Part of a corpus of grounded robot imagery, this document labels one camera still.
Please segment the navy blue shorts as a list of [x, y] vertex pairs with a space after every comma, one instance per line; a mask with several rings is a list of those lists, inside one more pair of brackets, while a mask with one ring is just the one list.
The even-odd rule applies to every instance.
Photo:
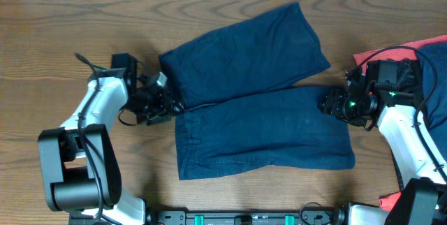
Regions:
[[354, 167], [347, 125], [317, 106], [329, 86], [298, 85], [330, 67], [298, 3], [210, 31], [159, 61], [184, 108], [175, 121], [181, 180]]

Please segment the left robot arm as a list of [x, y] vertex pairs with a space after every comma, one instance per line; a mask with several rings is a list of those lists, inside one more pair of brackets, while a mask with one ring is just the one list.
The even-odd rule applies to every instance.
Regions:
[[67, 212], [69, 224], [159, 224], [146, 201], [124, 189], [110, 131], [124, 111], [150, 126], [182, 112], [182, 103], [164, 73], [139, 73], [141, 61], [128, 53], [113, 54], [110, 68], [76, 58], [92, 71], [87, 93], [60, 127], [38, 137], [47, 206]]

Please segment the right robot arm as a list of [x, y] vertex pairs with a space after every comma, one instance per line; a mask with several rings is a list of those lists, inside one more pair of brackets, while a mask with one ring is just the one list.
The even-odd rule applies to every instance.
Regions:
[[367, 131], [377, 128], [391, 148], [402, 192], [389, 211], [343, 205], [331, 224], [445, 224], [446, 161], [425, 126], [419, 63], [370, 61], [346, 79], [348, 89], [331, 89], [318, 109]]

